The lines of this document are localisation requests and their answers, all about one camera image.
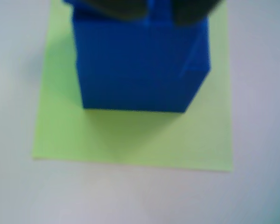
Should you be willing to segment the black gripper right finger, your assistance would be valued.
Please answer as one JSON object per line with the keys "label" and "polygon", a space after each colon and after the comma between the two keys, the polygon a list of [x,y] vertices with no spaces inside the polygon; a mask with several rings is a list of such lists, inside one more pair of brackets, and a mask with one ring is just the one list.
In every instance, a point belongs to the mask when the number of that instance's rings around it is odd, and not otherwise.
{"label": "black gripper right finger", "polygon": [[220,3],[221,0],[173,0],[174,24],[194,24],[208,16]]}

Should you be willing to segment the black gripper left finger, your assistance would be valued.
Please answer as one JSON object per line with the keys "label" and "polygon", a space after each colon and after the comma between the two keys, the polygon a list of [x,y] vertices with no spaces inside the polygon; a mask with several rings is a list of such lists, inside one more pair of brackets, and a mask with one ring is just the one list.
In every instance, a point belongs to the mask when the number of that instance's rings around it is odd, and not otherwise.
{"label": "black gripper left finger", "polygon": [[83,0],[83,3],[119,20],[141,19],[148,11],[146,0]]}

